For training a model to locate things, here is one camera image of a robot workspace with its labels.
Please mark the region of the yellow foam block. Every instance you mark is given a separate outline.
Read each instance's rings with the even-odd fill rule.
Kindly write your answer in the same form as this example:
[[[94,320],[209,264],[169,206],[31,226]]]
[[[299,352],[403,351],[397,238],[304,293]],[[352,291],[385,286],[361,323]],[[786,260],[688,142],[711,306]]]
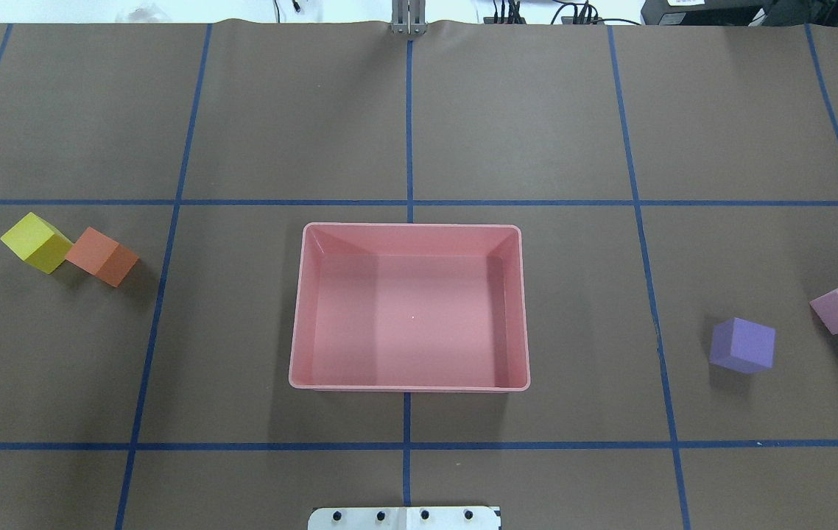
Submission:
[[[58,228],[33,212],[9,228],[1,242],[23,262],[47,275],[66,260],[74,245]]]

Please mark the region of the pink plastic bin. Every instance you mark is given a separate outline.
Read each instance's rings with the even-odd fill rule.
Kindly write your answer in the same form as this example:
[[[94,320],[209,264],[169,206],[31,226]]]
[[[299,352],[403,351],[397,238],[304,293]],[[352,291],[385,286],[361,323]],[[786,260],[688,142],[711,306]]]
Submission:
[[[511,393],[532,381],[516,225],[311,222],[288,380],[336,392]]]

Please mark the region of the orange foam block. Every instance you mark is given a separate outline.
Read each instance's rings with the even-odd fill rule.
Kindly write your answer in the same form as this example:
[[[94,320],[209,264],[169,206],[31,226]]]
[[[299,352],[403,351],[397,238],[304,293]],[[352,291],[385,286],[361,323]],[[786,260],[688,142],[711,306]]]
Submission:
[[[117,288],[139,262],[139,255],[89,226],[66,252],[65,259],[87,274]]]

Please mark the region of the purple foam block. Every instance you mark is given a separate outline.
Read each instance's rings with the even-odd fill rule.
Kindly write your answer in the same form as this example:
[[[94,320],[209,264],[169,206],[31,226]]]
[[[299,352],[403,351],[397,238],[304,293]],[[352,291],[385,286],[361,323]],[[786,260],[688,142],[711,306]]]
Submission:
[[[732,318],[713,326],[708,361],[743,375],[770,370],[775,366],[775,339],[774,328]]]

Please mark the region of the silver aluminium frame post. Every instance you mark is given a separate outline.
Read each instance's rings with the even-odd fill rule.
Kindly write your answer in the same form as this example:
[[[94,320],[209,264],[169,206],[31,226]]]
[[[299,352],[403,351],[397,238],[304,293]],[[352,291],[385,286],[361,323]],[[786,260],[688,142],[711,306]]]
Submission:
[[[428,30],[426,0],[392,0],[390,28],[395,35],[425,34]]]

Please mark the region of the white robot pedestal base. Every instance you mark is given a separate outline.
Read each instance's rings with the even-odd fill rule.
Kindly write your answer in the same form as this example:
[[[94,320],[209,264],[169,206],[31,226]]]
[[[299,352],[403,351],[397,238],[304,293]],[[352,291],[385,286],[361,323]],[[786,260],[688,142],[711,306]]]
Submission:
[[[323,507],[312,511],[308,529],[501,529],[499,507]]]

